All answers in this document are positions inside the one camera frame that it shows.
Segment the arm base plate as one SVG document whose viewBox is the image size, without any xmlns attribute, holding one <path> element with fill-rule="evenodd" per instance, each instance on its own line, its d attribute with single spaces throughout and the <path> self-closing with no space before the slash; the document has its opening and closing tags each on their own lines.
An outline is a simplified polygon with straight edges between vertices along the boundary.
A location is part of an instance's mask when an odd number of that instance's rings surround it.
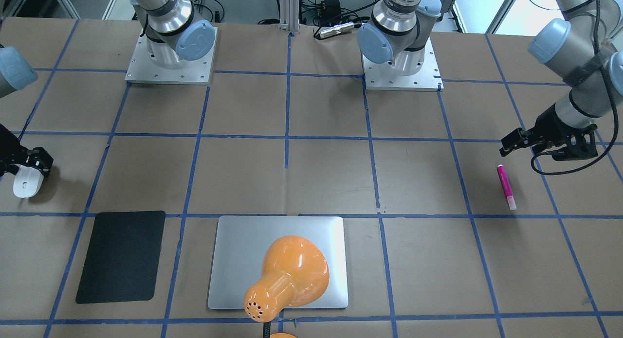
<svg viewBox="0 0 623 338">
<path fill-rule="evenodd" d="M 125 80 L 136 84 L 208 85 L 211 81 L 218 28 L 212 26 L 212 31 L 215 32 L 215 39 L 209 52 L 192 61 L 181 58 L 175 50 L 181 34 L 164 37 L 158 42 L 155 38 L 150 38 L 158 36 L 156 33 L 146 33 L 138 37 Z"/>
<path fill-rule="evenodd" d="M 366 88 L 371 90 L 443 89 L 438 61 L 431 39 L 416 52 L 403 51 L 394 59 L 382 64 L 361 56 L 365 71 Z"/>
</svg>

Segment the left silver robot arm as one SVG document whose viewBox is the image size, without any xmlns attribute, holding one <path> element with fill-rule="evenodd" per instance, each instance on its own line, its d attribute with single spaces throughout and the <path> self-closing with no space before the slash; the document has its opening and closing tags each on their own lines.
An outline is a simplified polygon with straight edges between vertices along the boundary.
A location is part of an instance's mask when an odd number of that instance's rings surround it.
<svg viewBox="0 0 623 338">
<path fill-rule="evenodd" d="M 570 90 L 531 129 L 516 129 L 503 137 L 503 157 L 525 147 L 556 161 L 597 157 L 595 121 L 622 103 L 622 52 L 606 46 L 622 26 L 622 3 L 555 1 L 562 18 L 550 21 L 529 44 L 528 52 Z M 441 14 L 441 0 L 377 1 L 357 35 L 364 59 L 390 65 L 399 76 L 418 72 L 432 26 Z"/>
</svg>

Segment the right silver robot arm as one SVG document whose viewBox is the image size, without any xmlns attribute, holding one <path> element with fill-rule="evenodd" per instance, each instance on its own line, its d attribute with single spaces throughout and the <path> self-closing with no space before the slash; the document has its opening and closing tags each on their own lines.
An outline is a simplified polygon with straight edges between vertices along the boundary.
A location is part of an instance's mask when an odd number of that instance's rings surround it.
<svg viewBox="0 0 623 338">
<path fill-rule="evenodd" d="M 217 28 L 196 12 L 192 0 L 130 0 L 142 32 L 125 81 L 143 85 L 208 85 Z M 16 48 L 1 46 L 1 98 L 37 80 L 35 70 Z M 27 149 L 1 125 L 0 174 L 34 169 L 47 178 L 53 157 L 42 147 Z"/>
</svg>

